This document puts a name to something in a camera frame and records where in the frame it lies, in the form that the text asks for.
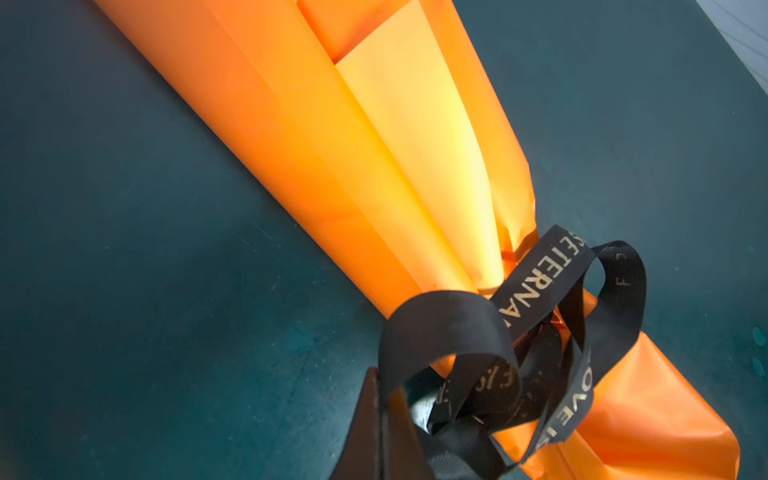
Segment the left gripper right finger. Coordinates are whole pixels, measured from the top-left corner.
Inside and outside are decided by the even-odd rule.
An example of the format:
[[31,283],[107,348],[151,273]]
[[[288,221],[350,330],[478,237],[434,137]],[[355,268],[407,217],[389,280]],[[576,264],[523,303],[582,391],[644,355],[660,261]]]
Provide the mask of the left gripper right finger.
[[398,388],[383,407],[381,432],[383,479],[434,479],[402,388]]

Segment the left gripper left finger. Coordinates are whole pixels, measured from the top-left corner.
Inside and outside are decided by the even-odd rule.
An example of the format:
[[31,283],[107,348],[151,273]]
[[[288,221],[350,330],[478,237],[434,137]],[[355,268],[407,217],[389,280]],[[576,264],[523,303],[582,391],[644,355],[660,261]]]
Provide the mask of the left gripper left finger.
[[348,435],[330,480],[379,480],[381,410],[378,370],[367,370]]

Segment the orange wrapping paper sheet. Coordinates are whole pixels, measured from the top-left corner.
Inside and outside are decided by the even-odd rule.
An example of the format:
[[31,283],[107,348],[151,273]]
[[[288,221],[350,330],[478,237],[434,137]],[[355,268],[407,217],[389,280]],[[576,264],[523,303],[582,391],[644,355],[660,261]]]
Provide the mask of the orange wrapping paper sheet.
[[539,232],[449,1],[104,1],[385,316],[434,479],[734,479],[738,441],[643,333],[623,241]]

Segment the green table mat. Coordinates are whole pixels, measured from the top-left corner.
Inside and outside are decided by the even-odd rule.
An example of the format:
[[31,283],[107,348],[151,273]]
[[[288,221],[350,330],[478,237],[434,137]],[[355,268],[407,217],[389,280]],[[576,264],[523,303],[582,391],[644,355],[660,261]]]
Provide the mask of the green table mat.
[[[767,475],[767,95],[694,1],[460,1],[543,227]],[[324,479],[382,317],[91,1],[1,5],[1,474]]]

